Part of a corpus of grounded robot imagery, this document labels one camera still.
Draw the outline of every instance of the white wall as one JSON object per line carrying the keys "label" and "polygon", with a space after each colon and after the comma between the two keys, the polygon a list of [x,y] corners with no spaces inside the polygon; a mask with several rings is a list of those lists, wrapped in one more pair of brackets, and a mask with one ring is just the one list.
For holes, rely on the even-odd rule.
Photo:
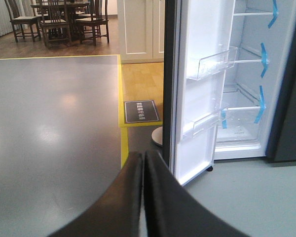
{"label": "white wall", "polygon": [[117,15],[117,0],[108,0],[108,15]]}

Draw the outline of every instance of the black refrigerator side panel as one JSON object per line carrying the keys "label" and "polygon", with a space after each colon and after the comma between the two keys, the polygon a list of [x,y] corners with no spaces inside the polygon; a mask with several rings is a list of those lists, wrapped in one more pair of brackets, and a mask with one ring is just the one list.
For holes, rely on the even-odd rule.
{"label": "black refrigerator side panel", "polygon": [[175,125],[173,118],[174,108],[174,87],[175,87],[175,56],[178,46],[176,46],[177,37],[177,19],[178,19],[178,0],[166,1],[165,5],[165,43],[164,43],[164,81],[163,81],[163,159],[170,166],[170,157],[172,154],[171,130]]}
{"label": "black refrigerator side panel", "polygon": [[266,156],[270,161],[296,160],[296,28]]}

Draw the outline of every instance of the black sign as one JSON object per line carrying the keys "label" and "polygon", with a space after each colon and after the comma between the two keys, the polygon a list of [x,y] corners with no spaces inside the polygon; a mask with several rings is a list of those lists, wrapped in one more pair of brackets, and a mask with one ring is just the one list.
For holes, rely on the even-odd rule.
{"label": "black sign", "polygon": [[159,115],[153,100],[125,101],[125,122],[155,122]]}

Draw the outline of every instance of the white curtain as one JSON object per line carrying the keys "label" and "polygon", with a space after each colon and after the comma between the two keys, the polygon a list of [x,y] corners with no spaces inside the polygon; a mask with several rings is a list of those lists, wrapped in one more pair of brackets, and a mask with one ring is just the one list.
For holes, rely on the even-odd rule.
{"label": "white curtain", "polygon": [[[20,15],[31,16],[33,11],[31,8],[31,0],[16,0],[19,6]],[[8,10],[4,0],[0,0],[0,36],[12,32],[12,26],[10,23],[10,18]]]}

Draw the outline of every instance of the blue tape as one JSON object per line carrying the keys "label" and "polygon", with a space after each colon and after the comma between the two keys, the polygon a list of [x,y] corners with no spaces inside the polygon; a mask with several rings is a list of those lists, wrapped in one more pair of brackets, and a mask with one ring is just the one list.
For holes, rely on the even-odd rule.
{"label": "blue tape", "polygon": [[268,69],[268,64],[269,64],[269,61],[268,61],[268,56],[267,56],[267,52],[266,52],[266,49],[265,49],[265,46],[264,46],[264,43],[261,43],[261,56],[262,56],[262,65],[263,65],[263,71],[261,73],[261,78],[264,77],[267,69]]}
{"label": "blue tape", "polygon": [[225,128],[227,128],[226,111],[222,110],[221,115],[222,115],[222,118],[223,118],[223,120],[222,120],[222,128],[225,129]]}
{"label": "blue tape", "polygon": [[264,102],[263,87],[260,85],[260,111],[256,117],[255,123],[258,123],[261,120],[261,117],[264,113],[266,106]]}
{"label": "blue tape", "polygon": [[277,3],[276,3],[276,0],[273,0],[273,19],[271,20],[271,22],[267,25],[268,28],[270,29],[274,22],[276,21],[278,17],[278,8],[277,8]]}

